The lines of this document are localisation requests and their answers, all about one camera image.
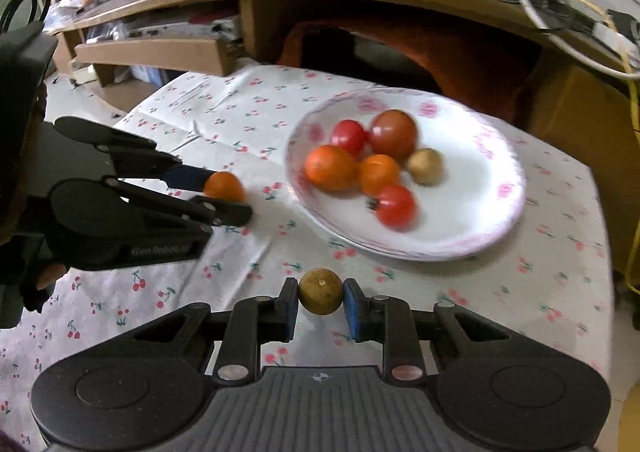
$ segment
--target brown round fruit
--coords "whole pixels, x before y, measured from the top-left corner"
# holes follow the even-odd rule
[[[444,175],[442,155],[432,148],[422,148],[411,155],[406,169],[417,184],[437,185]]]
[[[331,270],[310,270],[300,280],[298,299],[314,315],[329,315],[342,304],[342,281]]]
[[[369,128],[369,143],[376,154],[404,162],[415,150],[418,128],[406,112],[397,109],[377,115]]]

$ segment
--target pink floral plate rim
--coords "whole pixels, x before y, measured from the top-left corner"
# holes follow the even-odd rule
[[[518,178],[515,183],[511,184],[512,188],[509,190],[511,210],[508,215],[505,216],[504,220],[493,225],[492,229],[485,233],[473,234],[471,236],[467,236],[463,239],[459,239],[449,244],[443,244],[441,246],[432,246],[428,252],[408,252],[399,248],[391,248],[389,246],[379,244],[377,241],[372,239],[345,235],[340,227],[336,226],[334,223],[324,217],[320,212],[315,211],[312,207],[307,205],[300,198],[300,194],[296,191],[298,185],[296,182],[299,181],[300,174],[302,173],[292,169],[291,165],[292,147],[295,144],[295,140],[302,135],[300,133],[301,128],[309,125],[311,123],[310,120],[314,116],[317,116],[325,109],[330,108],[339,102],[353,100],[354,98],[357,98],[358,95],[363,95],[363,97],[370,97],[372,94],[376,93],[423,96],[427,100],[429,100],[430,98],[445,100],[453,106],[463,109],[463,111],[471,116],[479,124],[480,127],[494,132],[495,137],[499,139],[500,142],[504,145],[506,152],[513,160],[514,173]],[[368,252],[373,252],[385,257],[399,258],[401,260],[412,260],[417,262],[441,262],[445,260],[462,259],[474,254],[478,254],[479,252],[482,252],[488,247],[494,245],[496,242],[500,241],[509,231],[511,231],[511,229],[515,226],[518,219],[522,215],[526,199],[526,178],[515,150],[508,142],[508,140],[504,137],[504,135],[502,135],[501,132],[499,132],[493,125],[491,125],[491,123],[489,123],[489,121],[482,114],[468,108],[463,104],[460,104],[455,100],[452,100],[451,98],[447,98],[436,93],[428,93],[404,88],[373,87],[347,93],[341,93],[340,95],[336,95],[334,96],[334,98],[331,98],[328,101],[320,104],[312,111],[309,111],[302,119],[300,119],[300,121],[296,125],[296,128],[291,133],[289,143],[287,143],[285,168],[286,179],[288,181],[287,189],[289,190],[289,193],[291,194],[292,198],[300,205],[302,211],[318,226],[331,233],[331,235],[345,242],[348,242],[353,246],[357,246],[363,250],[367,250]]]

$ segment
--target red cherry tomato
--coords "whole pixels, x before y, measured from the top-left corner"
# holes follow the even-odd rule
[[[352,156],[359,156],[369,134],[355,120],[343,120],[334,127],[331,144],[343,148]]]
[[[417,206],[411,191],[400,185],[387,185],[371,207],[385,226],[395,230],[407,228],[415,219]]]

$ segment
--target metal rivet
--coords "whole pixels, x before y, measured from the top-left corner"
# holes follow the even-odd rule
[[[242,380],[249,374],[249,369],[245,366],[239,366],[237,364],[231,364],[230,366],[223,366],[218,369],[218,376],[223,380],[233,382],[235,380]]]
[[[397,366],[391,371],[392,376],[396,380],[402,382],[412,382],[422,377],[422,369],[416,366]]]

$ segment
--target tablecloth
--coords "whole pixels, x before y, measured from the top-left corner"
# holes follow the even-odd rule
[[[29,408],[30,388],[61,358],[191,302],[225,310],[276,296],[288,276],[330,268],[364,292],[431,310],[450,300],[609,371],[612,287],[609,249],[588,167],[500,120],[527,175],[525,212],[482,254],[457,262],[402,262],[332,238],[299,210],[284,184],[287,137],[310,109],[368,82],[247,62],[227,78],[188,73],[146,99],[118,128],[147,136],[184,162],[232,170],[255,210],[243,228],[222,226],[197,262],[89,273],[71,270],[42,314],[24,313],[0,332],[0,427],[30,450],[44,443]],[[142,186],[187,198],[151,180]],[[300,308],[295,338],[266,344],[264,365],[380,364],[377,344],[357,344],[344,312]]]

